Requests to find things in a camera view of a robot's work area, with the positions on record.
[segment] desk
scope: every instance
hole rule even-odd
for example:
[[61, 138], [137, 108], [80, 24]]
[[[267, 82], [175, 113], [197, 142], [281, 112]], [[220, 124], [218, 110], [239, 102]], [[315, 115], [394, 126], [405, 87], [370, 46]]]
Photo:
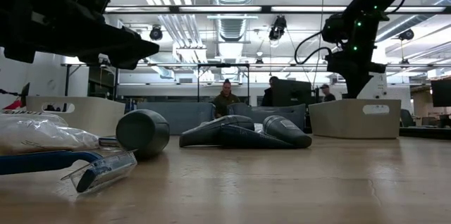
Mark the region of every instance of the desk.
[[451, 144], [314, 138], [310, 149], [179, 149], [91, 196], [69, 170], [0, 177], [4, 223], [447, 223]]

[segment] bin handle cutout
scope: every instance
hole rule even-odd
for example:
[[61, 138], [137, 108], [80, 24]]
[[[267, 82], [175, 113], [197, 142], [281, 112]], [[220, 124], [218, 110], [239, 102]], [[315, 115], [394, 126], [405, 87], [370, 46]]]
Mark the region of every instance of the bin handle cutout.
[[72, 103], [44, 102], [41, 106], [41, 109], [42, 112], [45, 113], [73, 113], [75, 110], [75, 105]]
[[388, 115], [390, 108], [387, 105], [365, 105], [363, 112], [365, 115]]

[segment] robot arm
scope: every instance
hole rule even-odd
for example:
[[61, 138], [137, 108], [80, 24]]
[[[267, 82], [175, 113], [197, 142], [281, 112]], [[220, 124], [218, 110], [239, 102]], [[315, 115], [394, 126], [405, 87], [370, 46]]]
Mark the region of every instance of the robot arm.
[[385, 65], [372, 63], [378, 24], [389, 18], [384, 11], [395, 0], [353, 0], [341, 14], [326, 20], [321, 35], [326, 42], [340, 44], [342, 51], [326, 56], [328, 71], [346, 79], [349, 98], [356, 98], [373, 73], [384, 73]]
[[159, 45], [126, 27], [106, 24], [110, 0], [0, 0], [0, 46], [6, 58], [32, 63], [35, 52], [77, 56], [99, 66], [99, 54], [116, 68], [133, 70]]

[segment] clear plastic packaging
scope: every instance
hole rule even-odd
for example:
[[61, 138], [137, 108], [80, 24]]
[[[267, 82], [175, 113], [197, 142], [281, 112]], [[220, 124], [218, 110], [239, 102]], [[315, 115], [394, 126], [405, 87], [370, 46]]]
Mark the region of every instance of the clear plastic packaging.
[[263, 124], [255, 123], [254, 127], [255, 127], [255, 131], [256, 132], [262, 132], [263, 131]]
[[126, 178], [136, 164], [136, 158], [132, 151], [122, 152], [79, 168], [61, 180], [70, 178], [79, 193], [94, 192], [119, 179]]
[[2, 111], [0, 155], [99, 148], [96, 135], [67, 126], [64, 119], [54, 114]]

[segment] label sticker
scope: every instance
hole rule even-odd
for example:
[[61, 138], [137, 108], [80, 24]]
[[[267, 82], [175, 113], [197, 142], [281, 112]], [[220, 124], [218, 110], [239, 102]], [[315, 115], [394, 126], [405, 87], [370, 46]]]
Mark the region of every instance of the label sticker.
[[290, 120], [283, 120], [280, 123], [287, 129], [297, 129], [297, 126]]
[[1, 111], [3, 114], [8, 115], [20, 115], [20, 114], [28, 114], [28, 115], [42, 115], [42, 112], [36, 112], [36, 111], [13, 111], [13, 110], [5, 110]]

